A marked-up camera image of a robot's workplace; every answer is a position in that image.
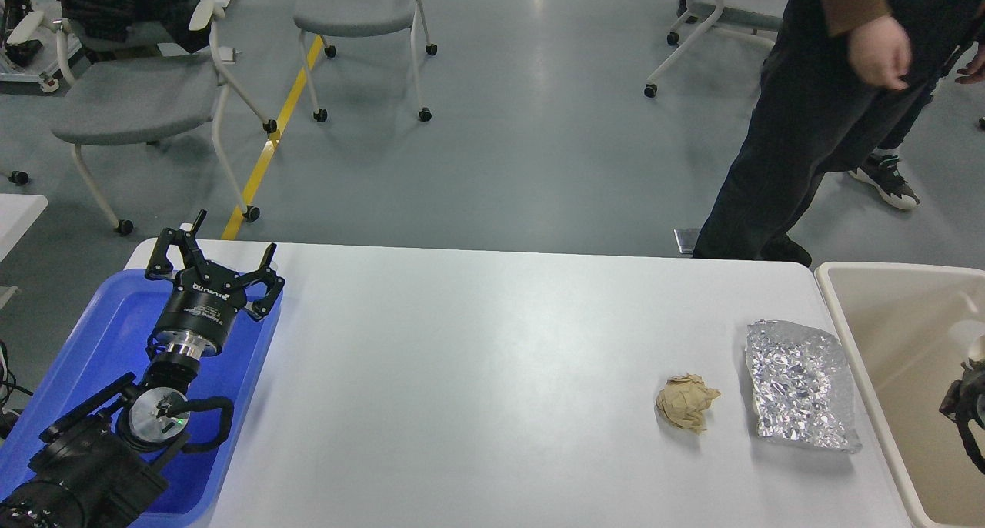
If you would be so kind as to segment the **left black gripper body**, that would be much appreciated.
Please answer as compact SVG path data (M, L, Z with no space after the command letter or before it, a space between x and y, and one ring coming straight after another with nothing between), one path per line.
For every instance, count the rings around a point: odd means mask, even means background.
M192 356L217 356L224 350L235 317L246 303L245 289L234 286L239 273L221 265L177 272L172 293L152 328L152 355L193 348Z

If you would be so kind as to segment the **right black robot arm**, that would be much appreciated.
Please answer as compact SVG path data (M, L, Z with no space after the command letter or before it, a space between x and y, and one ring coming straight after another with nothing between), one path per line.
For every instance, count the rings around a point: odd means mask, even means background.
M951 382L938 410L954 423L965 454L978 471L984 474L983 454L970 428L970 424L974 422L984 429L984 363L983 360L968 359L961 366L963 377Z

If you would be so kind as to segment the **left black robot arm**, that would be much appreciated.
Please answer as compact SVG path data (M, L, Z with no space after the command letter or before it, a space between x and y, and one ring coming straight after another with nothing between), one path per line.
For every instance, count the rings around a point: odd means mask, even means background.
M203 220L96 290L2 447L4 527L190 524L217 496L285 280L275 244L208 260Z

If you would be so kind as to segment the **person's hand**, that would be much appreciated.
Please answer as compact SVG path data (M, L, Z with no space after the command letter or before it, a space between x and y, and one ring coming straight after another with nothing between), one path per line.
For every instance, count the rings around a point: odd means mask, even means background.
M912 62L907 31L891 15L882 15L850 30L849 65L862 82L877 89L908 89L903 80Z

